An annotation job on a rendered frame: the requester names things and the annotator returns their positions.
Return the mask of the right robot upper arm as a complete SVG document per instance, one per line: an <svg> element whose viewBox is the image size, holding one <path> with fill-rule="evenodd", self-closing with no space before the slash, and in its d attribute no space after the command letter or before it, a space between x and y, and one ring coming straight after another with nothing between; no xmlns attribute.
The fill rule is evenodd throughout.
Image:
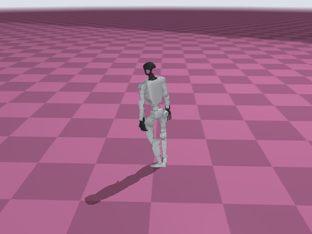
<svg viewBox="0 0 312 234"><path fill-rule="evenodd" d="M163 90L163 97L168 95L167 85L166 85L166 78L160 77L162 82L162 90Z"/></svg>

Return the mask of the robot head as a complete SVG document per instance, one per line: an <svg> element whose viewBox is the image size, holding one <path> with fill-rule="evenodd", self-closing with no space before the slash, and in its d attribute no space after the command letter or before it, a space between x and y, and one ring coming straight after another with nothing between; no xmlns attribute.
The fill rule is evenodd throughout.
<svg viewBox="0 0 312 234"><path fill-rule="evenodd" d="M152 63L152 62L147 62L143 65L143 68L144 68L144 71L145 71L145 74L149 76L149 79L148 80L155 80L157 79L154 74L152 73L152 69L156 68L155 64ZM149 74L146 73L146 70L150 70Z"/></svg>

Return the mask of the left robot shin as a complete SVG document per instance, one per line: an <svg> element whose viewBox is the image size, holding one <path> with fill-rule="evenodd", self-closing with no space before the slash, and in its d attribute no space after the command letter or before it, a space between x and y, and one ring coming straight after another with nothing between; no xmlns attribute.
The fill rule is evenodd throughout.
<svg viewBox="0 0 312 234"><path fill-rule="evenodd" d="M161 160L161 149L160 149L160 145L158 141L153 141L153 143L151 144L153 153L158 161L158 164L161 165L162 164L162 160Z"/></svg>

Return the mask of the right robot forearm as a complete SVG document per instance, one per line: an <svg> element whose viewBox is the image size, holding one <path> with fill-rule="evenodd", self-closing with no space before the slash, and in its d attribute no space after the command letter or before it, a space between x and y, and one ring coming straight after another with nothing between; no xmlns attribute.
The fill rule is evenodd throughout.
<svg viewBox="0 0 312 234"><path fill-rule="evenodd" d="M166 106L166 109L169 109L169 94L167 96L164 97L164 102L165 102L165 106Z"/></svg>

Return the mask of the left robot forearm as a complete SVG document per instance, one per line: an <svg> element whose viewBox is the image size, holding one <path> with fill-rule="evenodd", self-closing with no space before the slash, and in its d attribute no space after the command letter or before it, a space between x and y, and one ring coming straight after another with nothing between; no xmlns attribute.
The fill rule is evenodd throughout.
<svg viewBox="0 0 312 234"><path fill-rule="evenodd" d="M143 106L142 101L138 101L138 107L139 107L139 120L143 121L143 117L145 116L144 113L145 107Z"/></svg>

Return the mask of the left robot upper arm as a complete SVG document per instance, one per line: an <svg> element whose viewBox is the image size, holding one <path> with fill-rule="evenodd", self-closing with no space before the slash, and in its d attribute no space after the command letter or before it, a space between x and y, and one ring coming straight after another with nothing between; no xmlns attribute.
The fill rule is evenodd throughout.
<svg viewBox="0 0 312 234"><path fill-rule="evenodd" d="M140 97L140 101L142 101L142 104L145 104L145 90L147 88L147 83L146 82L142 82L138 85L138 89L139 89L139 97Z"/></svg>

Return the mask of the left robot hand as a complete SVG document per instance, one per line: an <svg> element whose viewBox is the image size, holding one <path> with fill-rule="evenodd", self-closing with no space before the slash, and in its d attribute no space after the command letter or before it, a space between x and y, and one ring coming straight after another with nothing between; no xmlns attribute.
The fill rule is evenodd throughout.
<svg viewBox="0 0 312 234"><path fill-rule="evenodd" d="M144 117L143 117L143 121L139 121L139 122L140 122L140 123L139 123L140 129L141 129L142 131L148 131L148 130L146 130L146 128L145 128L145 124L144 124L145 119L144 119Z"/></svg>

